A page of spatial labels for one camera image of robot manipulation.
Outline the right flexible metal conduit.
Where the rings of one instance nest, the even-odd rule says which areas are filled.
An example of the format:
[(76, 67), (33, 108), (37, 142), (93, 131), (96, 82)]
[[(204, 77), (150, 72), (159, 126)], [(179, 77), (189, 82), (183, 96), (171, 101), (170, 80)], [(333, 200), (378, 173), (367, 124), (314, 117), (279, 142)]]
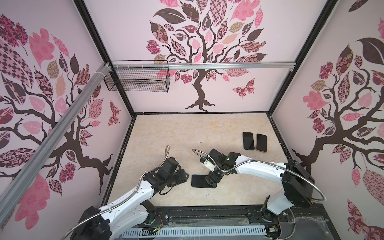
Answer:
[(212, 160), (212, 163), (216, 166), (216, 168), (221, 171), (223, 174), (226, 174), (226, 173), (229, 173), (237, 168), (239, 168), (240, 166), (243, 166), (243, 165), (252, 165), (253, 163), (260, 163), (260, 164), (264, 164), (264, 165), (268, 165), (270, 167), (274, 167), (276, 169), (280, 169), (280, 170), (283, 170), (284, 172), (288, 172), (290, 174), (292, 174), (293, 176), (296, 176), (297, 178), (300, 178), (302, 179), (303, 181), (307, 182), (309, 185), (311, 185), (313, 187), (314, 190), (316, 190), (321, 196), (322, 196), (322, 199), (314, 199), (314, 198), (311, 198), (311, 202), (312, 203), (324, 203), (327, 201), (327, 197), (325, 196), (325, 194), (313, 183), (311, 182), (310, 180), (306, 179), (305, 177), (295, 173), (294, 171), (292, 170), (289, 170), (287, 168), (283, 168), (282, 166), (279, 166), (278, 164), (276, 163), (271, 163), (271, 162), (266, 162), (266, 161), (260, 161), (260, 160), (254, 160), (254, 159), (251, 159), (251, 158), (248, 158), (248, 157), (245, 157), (247, 160), (242, 162), (242, 163), (239, 163), (237, 165), (235, 165), (234, 167), (228, 169), (228, 170), (223, 170), (219, 167), (219, 165), (215, 162), (215, 160), (207, 153), (201, 151), (201, 150), (197, 150), (197, 149), (192, 149), (192, 151), (198, 155), (199, 157), (202, 157), (201, 154), (204, 154), (206, 155), (206, 159), (211, 159)]

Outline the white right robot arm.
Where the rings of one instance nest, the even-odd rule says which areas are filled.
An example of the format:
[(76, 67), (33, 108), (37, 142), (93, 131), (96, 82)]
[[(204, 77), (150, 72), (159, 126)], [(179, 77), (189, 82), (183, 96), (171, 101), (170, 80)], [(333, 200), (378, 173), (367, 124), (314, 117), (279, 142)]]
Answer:
[(265, 219), (280, 215), (293, 206), (309, 208), (313, 204), (315, 180), (297, 161), (265, 162), (234, 152), (224, 155), (212, 149), (209, 154), (200, 157), (200, 162), (210, 170), (206, 182), (214, 188), (223, 176), (230, 174), (256, 176), (282, 186), (280, 191), (266, 197), (261, 209)]

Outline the silver aluminium side bar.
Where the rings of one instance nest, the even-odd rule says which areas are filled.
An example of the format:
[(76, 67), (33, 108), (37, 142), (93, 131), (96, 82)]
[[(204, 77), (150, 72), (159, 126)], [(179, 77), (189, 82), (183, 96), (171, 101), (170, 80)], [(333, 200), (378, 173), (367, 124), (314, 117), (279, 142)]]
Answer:
[(43, 143), (37, 148), (32, 158), (21, 169), (20, 173), (14, 178), (1, 196), (1, 223), (10, 215), (14, 207), (19, 202), (27, 188), (30, 186), (36, 175), (39, 173), (44, 163), (47, 161), (57, 144), (60, 142), (68, 128), (78, 116), (82, 107), (85, 106), (98, 84), (105, 78), (111, 70), (110, 63), (102, 64), (91, 77), (81, 94), (71, 104), (69, 109), (55, 125), (52, 132), (47, 136)]

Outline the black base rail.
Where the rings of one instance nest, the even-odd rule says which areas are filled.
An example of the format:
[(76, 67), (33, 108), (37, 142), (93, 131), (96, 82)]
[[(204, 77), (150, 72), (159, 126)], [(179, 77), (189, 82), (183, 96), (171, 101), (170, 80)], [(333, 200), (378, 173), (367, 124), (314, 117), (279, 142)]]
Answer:
[(260, 205), (154, 207), (137, 206), (119, 221), (98, 216), (72, 234), (72, 240), (136, 240), (120, 235), (133, 228), (159, 231), (171, 227), (264, 226), (266, 236), (192, 237), (137, 240), (339, 240), (323, 205), (292, 207), (271, 222), (261, 216)]

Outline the silver aluminium crossbar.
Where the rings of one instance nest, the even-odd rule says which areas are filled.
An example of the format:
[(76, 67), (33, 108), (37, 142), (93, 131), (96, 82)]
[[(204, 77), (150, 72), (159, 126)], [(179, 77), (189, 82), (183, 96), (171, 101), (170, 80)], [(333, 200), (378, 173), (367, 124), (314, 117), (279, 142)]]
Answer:
[(158, 68), (168, 70), (208, 70), (208, 69), (293, 69), (296, 63), (294, 62), (259, 62), (259, 63), (185, 63), (185, 64), (144, 64), (144, 63), (128, 63), (128, 61), (118, 63), (114, 62), (113, 66), (116, 69), (122, 68)]

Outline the black corner frame post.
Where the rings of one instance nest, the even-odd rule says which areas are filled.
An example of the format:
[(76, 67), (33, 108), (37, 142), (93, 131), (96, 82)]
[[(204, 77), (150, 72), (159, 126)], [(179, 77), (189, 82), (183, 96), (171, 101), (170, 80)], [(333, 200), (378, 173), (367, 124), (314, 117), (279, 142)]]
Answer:
[(90, 15), (90, 12), (86, 6), (86, 3), (85, 1), (83, 0), (73, 0), (102, 60), (104, 63), (108, 63), (110, 65), (110, 67), (112, 68), (110, 70), (110, 73), (112, 73), (112, 80), (114, 81), (115, 85), (117, 86), (117, 90), (120, 94), (120, 96), (122, 97), (122, 100), (130, 114), (130, 116), (132, 118), (134, 118), (136, 116), (136, 113), (129, 101), (129, 98), (126, 94), (126, 92), (124, 91), (123, 89), (123, 85), (120, 81), (120, 78), (118, 77), (117, 75), (117, 72), (115, 71), (114, 67), (113, 67), (113, 64), (112, 64), (112, 61), (111, 61), (111, 58), (109, 56), (109, 54), (107, 53), (107, 49), (101, 39), (101, 36), (96, 28), (96, 25), (94, 24), (94, 21)]

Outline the black right corner post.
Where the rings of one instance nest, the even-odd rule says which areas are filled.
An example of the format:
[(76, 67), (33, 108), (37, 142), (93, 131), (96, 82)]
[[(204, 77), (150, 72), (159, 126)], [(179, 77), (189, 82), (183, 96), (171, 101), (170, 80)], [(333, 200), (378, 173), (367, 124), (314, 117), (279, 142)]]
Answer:
[(283, 99), (285, 92), (289, 88), (295, 75), (298, 73), (302, 63), (306, 59), (307, 55), (309, 54), (310, 50), (312, 49), (313, 45), (315, 44), (315, 41), (317, 40), (317, 38), (320, 35), (323, 28), (325, 27), (327, 21), (329, 20), (334, 9), (337, 7), (338, 3), (339, 3), (339, 1), (337, 1), (337, 0), (326, 1), (325, 6), (323, 7), (323, 9), (322, 9), (319, 17), (317, 18), (312, 30), (310, 31), (309, 36), (307, 37), (306, 41), (304, 42), (304, 45), (301, 48), (301, 50), (300, 50), (300, 52), (299, 52), (299, 54), (295, 60), (294, 68), (288, 73), (287, 77), (283, 81), (282, 86), (280, 87), (276, 97), (274, 98), (274, 100), (272, 102), (271, 107), (268, 110), (268, 116), (269, 117), (272, 117), (272, 115), (274, 114), (279, 103)]

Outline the pink phone case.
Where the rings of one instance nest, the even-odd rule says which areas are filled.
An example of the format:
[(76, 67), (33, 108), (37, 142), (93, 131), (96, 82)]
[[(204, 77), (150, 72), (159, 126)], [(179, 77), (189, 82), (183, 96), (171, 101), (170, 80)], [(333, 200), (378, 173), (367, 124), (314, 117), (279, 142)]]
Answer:
[(262, 134), (257, 134), (256, 137), (256, 150), (266, 153), (268, 150), (267, 146), (267, 136)]

